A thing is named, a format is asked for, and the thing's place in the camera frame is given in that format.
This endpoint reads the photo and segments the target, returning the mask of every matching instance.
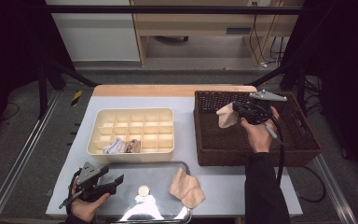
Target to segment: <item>tan cloth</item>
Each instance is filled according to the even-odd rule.
[[[132,139],[130,142],[126,142],[126,153],[139,153],[141,152],[141,142]]]
[[[180,199],[187,208],[195,208],[205,200],[199,181],[179,168],[172,179],[170,194]]]
[[[236,124],[238,120],[238,112],[232,109],[232,103],[223,106],[216,114],[219,116],[219,127],[228,128],[229,126]]]

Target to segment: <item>coin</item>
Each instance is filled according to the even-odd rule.
[[[145,197],[149,194],[150,188],[147,185],[142,185],[138,188],[138,194],[142,197]]]

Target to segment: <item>metal tray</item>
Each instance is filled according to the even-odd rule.
[[[181,161],[147,163],[113,163],[101,178],[102,184],[124,175],[124,181],[99,209],[98,219],[107,223],[187,223],[191,210],[170,194],[173,176],[179,168],[188,175],[187,164]],[[150,192],[140,196],[138,188],[147,185]]]

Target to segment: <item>woven basket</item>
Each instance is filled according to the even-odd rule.
[[[284,142],[284,166],[305,166],[322,152],[302,113],[296,98],[290,92],[274,92],[286,96],[287,102],[271,102],[280,114],[279,124]],[[243,166],[253,152],[247,133],[240,121],[228,128],[220,128],[216,111],[231,102],[245,103],[249,92],[196,91],[194,121],[197,154],[200,166]],[[270,153],[274,165],[279,165],[280,144],[272,143]]]

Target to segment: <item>compartment organizer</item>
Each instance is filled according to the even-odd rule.
[[[174,148],[173,112],[170,108],[104,109],[97,114],[88,153],[98,162],[169,161]],[[136,139],[139,153],[103,154],[119,137]]]

